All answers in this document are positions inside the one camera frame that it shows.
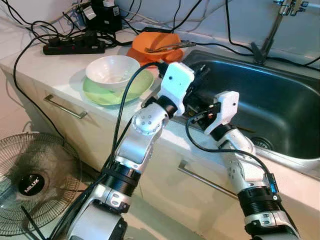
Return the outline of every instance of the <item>kitchen counter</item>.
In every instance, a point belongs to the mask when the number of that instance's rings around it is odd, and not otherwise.
[[[121,31],[117,35],[117,39],[121,42],[130,41],[133,38],[134,35],[129,31]],[[205,50],[218,55],[247,60],[248,62],[251,61],[250,57],[238,56],[220,48],[196,46],[187,49],[186,52],[192,49]],[[93,60],[109,55],[125,55],[128,50],[128,47],[117,46],[107,49],[104,54],[47,56],[42,53],[42,45],[39,44],[31,47],[24,53],[17,66],[17,76],[29,79],[30,84],[37,84],[44,90],[84,108],[88,113],[95,113],[115,123],[119,107],[104,107],[89,101],[82,92],[83,79],[85,77],[86,66]],[[1,59],[0,67],[4,71],[12,73],[17,56],[18,54],[14,54]],[[306,68],[298,68],[273,61],[268,61],[267,65],[273,68],[319,78],[318,72]],[[155,84],[140,98],[130,101],[125,105],[122,117],[123,125],[128,122],[132,113],[140,108],[142,101],[155,89],[157,84],[159,84],[159,80],[156,80]],[[212,148],[214,146],[211,137],[204,136],[198,131],[192,131],[192,134],[196,139],[201,139],[201,142],[206,144],[205,147]],[[214,155],[213,157],[211,153],[200,151],[194,147],[187,139],[184,126],[177,122],[169,122],[168,126],[163,130],[161,140],[167,144],[168,148],[174,148],[175,151],[182,155],[190,156],[194,161],[210,169],[214,169],[215,171],[221,169],[221,171],[225,171],[225,169],[221,167],[223,165],[222,159],[218,155]],[[303,204],[306,208],[320,211],[320,182],[275,162],[267,159],[262,160],[270,171],[275,174],[278,186],[283,195],[297,203]]]

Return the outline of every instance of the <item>green plate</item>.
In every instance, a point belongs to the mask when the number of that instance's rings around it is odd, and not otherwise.
[[[133,80],[125,101],[131,101],[138,98],[145,92],[154,82],[154,76],[148,70],[143,70]],[[89,78],[85,78],[83,82],[83,92],[85,96],[92,102],[99,105],[116,105],[121,103],[123,91],[111,91],[104,87],[100,87]]]

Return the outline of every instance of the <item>sink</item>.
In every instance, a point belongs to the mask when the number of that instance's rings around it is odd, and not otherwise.
[[[183,62],[193,70],[210,68],[195,92],[208,106],[218,93],[239,92],[231,123],[252,140],[258,155],[320,179],[319,79],[199,50]]]

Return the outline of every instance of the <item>drawer handle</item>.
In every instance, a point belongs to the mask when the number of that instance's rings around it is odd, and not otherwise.
[[[188,164],[188,162],[186,160],[181,160],[181,162],[180,162],[180,164],[178,166],[178,170],[180,172],[183,172],[183,173],[185,173],[185,174],[187,174],[187,175],[189,175],[189,176],[191,176],[191,177],[203,182],[204,184],[207,184],[208,186],[210,186],[210,187],[212,187],[212,188],[214,188],[214,189],[216,189],[216,190],[228,195],[229,197],[238,200],[238,196],[234,192],[229,191],[228,189],[225,189],[223,186],[215,184],[214,182],[209,181],[208,179],[205,179],[204,177],[196,174],[195,172],[186,169],[186,165],[187,164]]]
[[[74,112],[74,111],[71,111],[70,109],[68,108],[65,108],[64,106],[60,105],[59,103],[56,103],[54,101],[52,101],[51,99],[53,98],[54,96],[52,94],[49,94],[48,96],[46,96],[43,100],[46,101],[47,103],[50,103],[51,105],[57,107],[58,109],[61,109],[69,114],[71,114],[72,116],[78,118],[78,119],[83,119],[88,113],[86,111],[83,111],[81,112],[80,114]]]

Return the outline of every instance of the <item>fan grille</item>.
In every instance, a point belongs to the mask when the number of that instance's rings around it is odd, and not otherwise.
[[[19,186],[31,175],[40,175],[44,185],[27,196]],[[80,178],[77,153],[59,137],[27,132],[0,140],[0,235],[34,230],[21,206],[39,228],[55,219],[75,197]]]

